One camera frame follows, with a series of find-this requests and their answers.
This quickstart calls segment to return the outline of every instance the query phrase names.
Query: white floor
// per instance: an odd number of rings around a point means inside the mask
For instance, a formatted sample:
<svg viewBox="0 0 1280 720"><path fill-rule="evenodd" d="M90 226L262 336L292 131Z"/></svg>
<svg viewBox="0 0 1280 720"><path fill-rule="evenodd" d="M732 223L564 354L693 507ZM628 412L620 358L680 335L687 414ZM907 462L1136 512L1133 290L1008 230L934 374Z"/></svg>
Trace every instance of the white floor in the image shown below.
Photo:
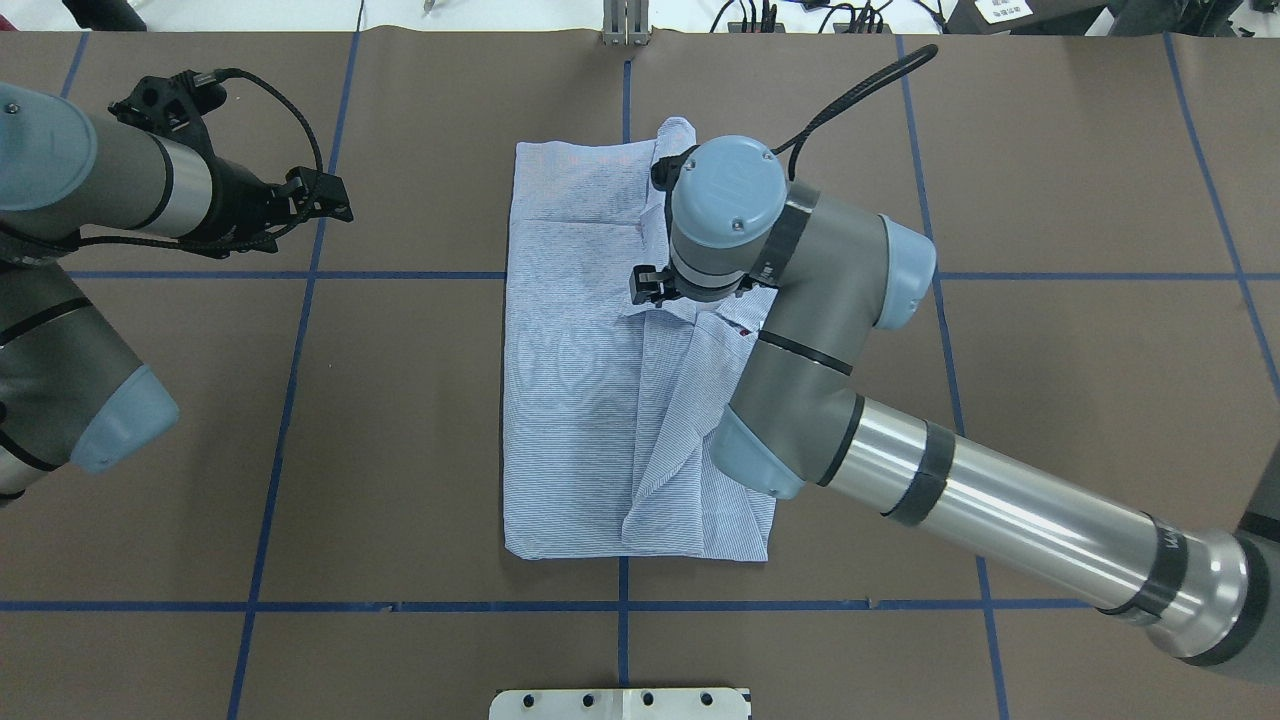
<svg viewBox="0 0 1280 720"><path fill-rule="evenodd" d="M348 31L355 27L361 0L131 0L154 31ZM929 4L937 0L924 0ZM943 0L947 14L956 0ZM602 0L436 0L428 14L421 0L365 0L361 28L401 26L413 29L545 31L599 28ZM649 20L654 27L684 32L707 32L721 0L650 0ZM936 33L929 14L913 0L892 0L883 10L895 32ZM79 29L70 13L55 0L0 0L4 14L20 29ZM815 32L826 10L806 13L799 3L778 5L778 20L787 32ZM838 13L833 19L842 19ZM741 19L736 5L721 22ZM1236 27L1262 37L1280 36L1280 15L1248 9L1248 0L1233 17ZM1091 35L1102 35L1107 18Z"/></svg>

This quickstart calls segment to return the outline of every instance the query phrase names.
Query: robotic arm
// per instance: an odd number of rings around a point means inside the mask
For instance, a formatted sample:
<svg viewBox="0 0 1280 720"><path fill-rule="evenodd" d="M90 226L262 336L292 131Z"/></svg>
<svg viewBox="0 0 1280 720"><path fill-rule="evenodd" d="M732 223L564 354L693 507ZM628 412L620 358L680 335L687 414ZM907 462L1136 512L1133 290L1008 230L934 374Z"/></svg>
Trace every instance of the robotic arm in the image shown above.
<svg viewBox="0 0 1280 720"><path fill-rule="evenodd" d="M712 443L744 486L829 487L1055 583L1225 675L1280 683L1280 447L1234 534L1183 532L847 387L872 328L928 291L932 242L787 182L764 145L718 137L653 168L668 192L669 266L632 301L778 290Z"/></svg>
<svg viewBox="0 0 1280 720"><path fill-rule="evenodd" d="M219 158L202 117L246 78L298 119L315 169L266 183ZM302 114L252 73L147 77L109 108L119 122L0 83L0 506L65 462L99 473L169 429L178 407L58 259L106 242L223 259L276 251L311 218L351 222ZM141 237L82 238L86 224Z"/></svg>

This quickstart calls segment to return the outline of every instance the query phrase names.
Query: brown table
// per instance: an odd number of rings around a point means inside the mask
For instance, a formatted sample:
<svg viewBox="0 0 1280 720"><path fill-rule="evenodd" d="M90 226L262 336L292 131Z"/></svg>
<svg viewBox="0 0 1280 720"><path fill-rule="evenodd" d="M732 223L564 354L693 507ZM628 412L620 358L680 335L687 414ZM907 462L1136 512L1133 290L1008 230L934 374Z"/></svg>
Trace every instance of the brown table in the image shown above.
<svg viewBox="0 0 1280 720"><path fill-rule="evenodd" d="M938 243L945 297L877 334L856 384L1184 527L1231 527L1280 429L1280 88L1251 79L1280 45L938 42L909 96L859 105L800 165ZM183 419L0 516L0 716L461 719L497 689L630 682L750 687L764 720L1274 717L1276 691L818 488L780 505L763 566L503 551L515 143L639 140L672 114L777 142L895 44L0 35L0 78L99 110L142 74L262 74L335 150L357 217L278 255L67 261ZM210 127L264 177L306 161L251 86Z"/></svg>

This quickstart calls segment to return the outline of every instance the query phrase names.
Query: paper sticker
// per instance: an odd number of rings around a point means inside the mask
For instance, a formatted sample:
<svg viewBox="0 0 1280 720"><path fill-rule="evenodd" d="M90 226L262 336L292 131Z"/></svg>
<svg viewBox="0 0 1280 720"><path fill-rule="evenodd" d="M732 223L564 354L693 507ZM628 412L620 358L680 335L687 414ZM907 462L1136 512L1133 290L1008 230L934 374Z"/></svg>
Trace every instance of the paper sticker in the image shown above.
<svg viewBox="0 0 1280 720"><path fill-rule="evenodd" d="M1027 0L974 0L983 19L991 24L1024 18L1032 14Z"/></svg>

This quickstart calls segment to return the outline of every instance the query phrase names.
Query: folded cloth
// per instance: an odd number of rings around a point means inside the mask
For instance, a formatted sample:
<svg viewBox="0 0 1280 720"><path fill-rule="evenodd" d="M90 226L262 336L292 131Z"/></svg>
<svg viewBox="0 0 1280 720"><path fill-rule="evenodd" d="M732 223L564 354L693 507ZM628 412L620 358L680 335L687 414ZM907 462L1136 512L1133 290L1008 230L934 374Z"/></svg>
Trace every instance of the folded cloth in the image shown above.
<svg viewBox="0 0 1280 720"><path fill-rule="evenodd" d="M773 291L630 302L631 268L667 263L649 167L694 142L672 118L646 142L516 149L503 524L520 557L768 557L773 498L724 477L708 451Z"/></svg>

